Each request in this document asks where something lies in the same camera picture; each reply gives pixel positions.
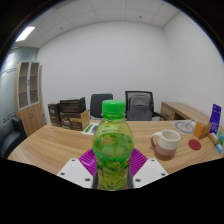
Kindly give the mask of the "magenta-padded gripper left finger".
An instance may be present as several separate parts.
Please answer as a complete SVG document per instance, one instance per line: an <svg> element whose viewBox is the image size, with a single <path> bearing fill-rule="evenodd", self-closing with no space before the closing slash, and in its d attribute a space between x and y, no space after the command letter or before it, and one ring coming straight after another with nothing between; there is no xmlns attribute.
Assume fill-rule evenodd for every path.
<svg viewBox="0 0 224 224"><path fill-rule="evenodd" d="M58 176L83 188L96 189L98 176L93 150L88 150L79 158L69 159Z"/></svg>

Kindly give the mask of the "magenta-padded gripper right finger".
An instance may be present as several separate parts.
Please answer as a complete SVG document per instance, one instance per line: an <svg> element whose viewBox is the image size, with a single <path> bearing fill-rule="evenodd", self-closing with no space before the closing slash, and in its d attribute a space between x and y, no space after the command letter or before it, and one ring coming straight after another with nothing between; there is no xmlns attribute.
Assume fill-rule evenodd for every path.
<svg viewBox="0 0 224 224"><path fill-rule="evenodd" d="M133 150L127 179L129 188L143 187L167 175L168 173L156 158L148 159L139 150Z"/></svg>

